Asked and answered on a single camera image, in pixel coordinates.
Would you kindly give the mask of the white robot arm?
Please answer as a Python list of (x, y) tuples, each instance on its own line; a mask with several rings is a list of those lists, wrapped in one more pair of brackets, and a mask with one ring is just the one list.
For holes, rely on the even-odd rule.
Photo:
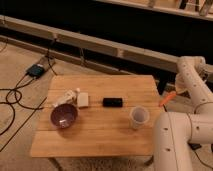
[(164, 112), (154, 125), (154, 170), (193, 171), (189, 144), (213, 144), (213, 93), (202, 80), (202, 56), (182, 56), (177, 67), (194, 113)]

